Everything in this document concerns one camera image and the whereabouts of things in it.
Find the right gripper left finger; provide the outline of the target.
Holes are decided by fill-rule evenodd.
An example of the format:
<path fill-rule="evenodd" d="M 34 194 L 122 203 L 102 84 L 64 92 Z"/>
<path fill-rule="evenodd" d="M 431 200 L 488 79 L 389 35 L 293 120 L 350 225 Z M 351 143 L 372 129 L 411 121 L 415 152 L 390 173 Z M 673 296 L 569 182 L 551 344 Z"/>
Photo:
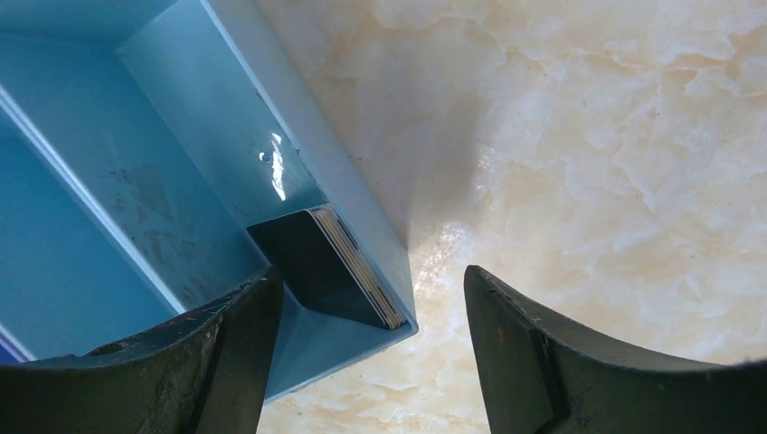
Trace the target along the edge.
<path fill-rule="evenodd" d="M 282 316 L 263 269 L 224 296 L 104 344 L 1 369 L 4 433 L 253 433 Z"/>

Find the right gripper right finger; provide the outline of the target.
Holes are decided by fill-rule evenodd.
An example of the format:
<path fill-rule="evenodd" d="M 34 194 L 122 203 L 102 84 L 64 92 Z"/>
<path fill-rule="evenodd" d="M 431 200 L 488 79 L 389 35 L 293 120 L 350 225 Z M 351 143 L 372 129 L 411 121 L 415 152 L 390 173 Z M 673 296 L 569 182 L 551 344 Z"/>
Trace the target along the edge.
<path fill-rule="evenodd" d="M 494 433 L 763 433 L 766 363 L 704 363 L 600 333 L 487 270 L 464 274 Z"/>

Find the black credit card stack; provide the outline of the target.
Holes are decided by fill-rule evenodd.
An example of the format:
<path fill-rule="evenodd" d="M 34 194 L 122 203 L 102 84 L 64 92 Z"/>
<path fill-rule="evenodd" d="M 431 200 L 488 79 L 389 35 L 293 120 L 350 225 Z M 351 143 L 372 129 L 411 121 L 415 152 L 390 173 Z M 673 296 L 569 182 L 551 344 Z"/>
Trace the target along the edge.
<path fill-rule="evenodd" d="M 394 330 L 402 310 L 328 203 L 252 225 L 248 233 L 305 308 Z"/>

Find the blue three-compartment box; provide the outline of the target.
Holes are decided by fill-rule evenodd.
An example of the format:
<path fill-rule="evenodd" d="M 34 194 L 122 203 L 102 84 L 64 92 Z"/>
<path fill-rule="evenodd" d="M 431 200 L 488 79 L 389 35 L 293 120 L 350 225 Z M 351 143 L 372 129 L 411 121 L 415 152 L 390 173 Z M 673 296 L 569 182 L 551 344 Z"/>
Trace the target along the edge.
<path fill-rule="evenodd" d="M 88 351 L 272 265 L 252 225 L 330 204 L 405 315 L 286 301 L 266 390 L 418 330 L 406 249 L 252 1 L 1 4 L 1 358 Z"/>

